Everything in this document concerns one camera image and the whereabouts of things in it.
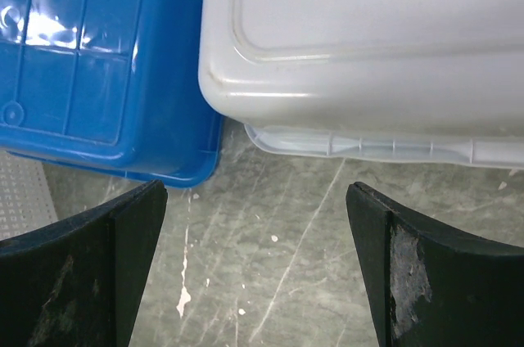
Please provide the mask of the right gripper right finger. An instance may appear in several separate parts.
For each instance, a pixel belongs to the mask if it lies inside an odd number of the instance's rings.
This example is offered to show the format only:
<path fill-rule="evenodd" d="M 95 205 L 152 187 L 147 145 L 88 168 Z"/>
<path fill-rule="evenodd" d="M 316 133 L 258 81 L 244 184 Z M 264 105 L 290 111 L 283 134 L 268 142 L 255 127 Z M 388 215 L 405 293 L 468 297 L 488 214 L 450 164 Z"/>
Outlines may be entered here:
<path fill-rule="evenodd" d="M 364 183 L 346 208 L 381 346 L 520 346 L 523 250 L 451 227 Z"/>

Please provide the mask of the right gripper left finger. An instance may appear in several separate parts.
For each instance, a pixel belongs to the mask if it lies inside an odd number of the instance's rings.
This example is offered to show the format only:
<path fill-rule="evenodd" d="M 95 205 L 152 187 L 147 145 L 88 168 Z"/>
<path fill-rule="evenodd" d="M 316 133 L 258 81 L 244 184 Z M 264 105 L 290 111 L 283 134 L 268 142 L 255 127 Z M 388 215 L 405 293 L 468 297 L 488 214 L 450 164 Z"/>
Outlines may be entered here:
<path fill-rule="evenodd" d="M 163 182 L 1 242 L 3 346 L 127 346 L 165 218 Z"/>

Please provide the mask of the white plastic tub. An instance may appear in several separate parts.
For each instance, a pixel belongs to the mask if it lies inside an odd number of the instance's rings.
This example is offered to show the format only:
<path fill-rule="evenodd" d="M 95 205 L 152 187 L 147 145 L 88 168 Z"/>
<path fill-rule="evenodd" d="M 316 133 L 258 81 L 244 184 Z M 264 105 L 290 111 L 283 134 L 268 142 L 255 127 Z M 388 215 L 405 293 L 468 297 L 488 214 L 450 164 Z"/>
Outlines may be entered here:
<path fill-rule="evenodd" d="M 523 166 L 523 0 L 204 0 L 199 84 L 281 155 Z"/>

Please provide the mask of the blue plastic tub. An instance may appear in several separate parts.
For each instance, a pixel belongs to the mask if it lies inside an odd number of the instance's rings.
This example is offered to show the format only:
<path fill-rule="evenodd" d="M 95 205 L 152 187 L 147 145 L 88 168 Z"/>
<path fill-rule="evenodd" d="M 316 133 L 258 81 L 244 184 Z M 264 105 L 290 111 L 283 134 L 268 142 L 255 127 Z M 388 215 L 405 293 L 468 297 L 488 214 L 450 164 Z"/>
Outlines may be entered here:
<path fill-rule="evenodd" d="M 202 0 L 1 0 L 1 146 L 177 188 L 218 163 Z"/>

